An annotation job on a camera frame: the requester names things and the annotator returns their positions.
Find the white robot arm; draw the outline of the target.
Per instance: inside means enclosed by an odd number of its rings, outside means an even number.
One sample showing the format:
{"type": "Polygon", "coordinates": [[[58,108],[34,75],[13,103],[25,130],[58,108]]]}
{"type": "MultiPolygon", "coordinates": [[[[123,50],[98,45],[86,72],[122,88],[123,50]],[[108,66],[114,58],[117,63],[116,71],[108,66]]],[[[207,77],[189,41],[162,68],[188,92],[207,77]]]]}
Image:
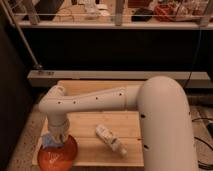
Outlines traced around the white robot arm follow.
{"type": "Polygon", "coordinates": [[[166,76],[141,84],[77,96],[55,85],[39,103],[55,137],[68,131],[70,112],[137,111],[141,116],[145,171],[199,171],[190,107],[182,86],[166,76]]]}

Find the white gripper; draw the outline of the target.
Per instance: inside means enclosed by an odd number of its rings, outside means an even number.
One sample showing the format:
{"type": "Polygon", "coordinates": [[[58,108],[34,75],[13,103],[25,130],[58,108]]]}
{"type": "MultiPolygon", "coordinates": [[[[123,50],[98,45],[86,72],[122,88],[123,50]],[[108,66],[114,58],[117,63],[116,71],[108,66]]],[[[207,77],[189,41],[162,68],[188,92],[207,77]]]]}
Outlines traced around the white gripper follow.
{"type": "Polygon", "coordinates": [[[48,125],[48,130],[56,143],[64,143],[68,139],[69,122],[65,121],[62,125],[48,125]]]}

